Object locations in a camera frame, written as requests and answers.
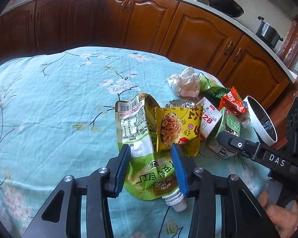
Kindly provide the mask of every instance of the yellow object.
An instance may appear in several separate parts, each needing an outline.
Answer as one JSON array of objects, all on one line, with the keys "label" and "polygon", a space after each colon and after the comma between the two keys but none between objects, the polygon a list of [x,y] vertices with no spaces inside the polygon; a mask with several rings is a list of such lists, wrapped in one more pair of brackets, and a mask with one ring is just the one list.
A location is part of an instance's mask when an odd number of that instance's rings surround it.
[{"label": "yellow object", "polygon": [[155,108],[157,151],[170,150],[178,143],[187,156],[196,156],[200,148],[203,107]]}]

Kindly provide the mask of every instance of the cabinet handle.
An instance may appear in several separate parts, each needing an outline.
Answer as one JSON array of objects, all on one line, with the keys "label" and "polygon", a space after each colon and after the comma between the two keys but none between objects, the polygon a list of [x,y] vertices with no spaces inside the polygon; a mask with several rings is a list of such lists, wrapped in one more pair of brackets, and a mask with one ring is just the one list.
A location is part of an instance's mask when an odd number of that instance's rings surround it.
[{"label": "cabinet handle", "polygon": [[126,1],[124,1],[124,2],[120,5],[122,11],[124,11],[125,3],[126,3]]},{"label": "cabinet handle", "polygon": [[242,51],[242,48],[238,49],[238,52],[237,52],[237,54],[235,55],[235,57],[234,57],[234,59],[233,59],[233,62],[236,61],[236,59],[237,59],[237,57],[240,55],[241,51]]},{"label": "cabinet handle", "polygon": [[227,52],[230,50],[230,48],[232,47],[233,45],[233,41],[230,41],[228,47],[226,48],[226,51],[224,52],[224,55],[227,55]]},{"label": "cabinet handle", "polygon": [[130,2],[128,3],[128,5],[127,5],[127,12],[130,11],[129,5],[131,5],[131,1],[130,1]]}]

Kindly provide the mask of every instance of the red snack packet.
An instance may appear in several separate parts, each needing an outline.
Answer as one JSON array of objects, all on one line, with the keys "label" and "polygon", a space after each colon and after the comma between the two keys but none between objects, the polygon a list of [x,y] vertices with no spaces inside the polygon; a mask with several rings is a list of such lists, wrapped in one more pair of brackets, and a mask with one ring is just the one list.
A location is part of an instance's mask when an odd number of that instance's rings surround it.
[{"label": "red snack packet", "polygon": [[231,113],[235,115],[239,115],[247,111],[247,105],[245,105],[244,101],[242,101],[235,87],[232,87],[230,92],[222,96],[219,111],[223,107],[226,107]]}]

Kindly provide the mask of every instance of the green snack bag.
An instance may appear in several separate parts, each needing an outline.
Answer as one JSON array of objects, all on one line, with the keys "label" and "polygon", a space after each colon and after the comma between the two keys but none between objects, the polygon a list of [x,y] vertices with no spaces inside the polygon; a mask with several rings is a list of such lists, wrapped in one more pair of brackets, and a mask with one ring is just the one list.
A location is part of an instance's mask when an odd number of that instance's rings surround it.
[{"label": "green snack bag", "polygon": [[210,81],[205,75],[200,79],[200,92],[208,93],[217,99],[221,99],[226,93],[230,92],[230,88],[224,88]]},{"label": "green snack bag", "polygon": [[115,121],[118,147],[128,144],[131,151],[125,187],[133,196],[153,200],[178,188],[170,151],[156,152],[155,107],[148,94],[138,94],[132,101],[117,101]]},{"label": "green snack bag", "polygon": [[206,141],[206,146],[207,148],[218,154],[220,157],[225,158],[234,156],[237,153],[231,149],[228,149],[220,145],[217,142],[216,137],[221,131],[226,131],[239,137],[241,130],[241,122],[239,119],[237,119],[237,117],[234,114],[232,114],[225,107],[221,109],[220,113],[222,114],[220,126],[218,129],[213,129],[213,131],[210,133]]}]

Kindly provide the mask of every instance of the green milk carton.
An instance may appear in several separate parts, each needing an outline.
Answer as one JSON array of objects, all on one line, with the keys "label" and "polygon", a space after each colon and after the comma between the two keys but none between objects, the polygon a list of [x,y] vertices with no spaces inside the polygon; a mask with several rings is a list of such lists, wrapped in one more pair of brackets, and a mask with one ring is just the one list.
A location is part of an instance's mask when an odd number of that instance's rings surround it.
[{"label": "green milk carton", "polygon": [[218,154],[220,157],[226,158],[234,156],[237,153],[220,145],[217,142],[216,137],[221,131],[226,131],[239,137],[241,131],[241,122],[225,107],[223,107],[220,112],[222,114],[220,127],[218,129],[214,128],[213,131],[210,133],[206,141],[206,146],[207,148]]}]

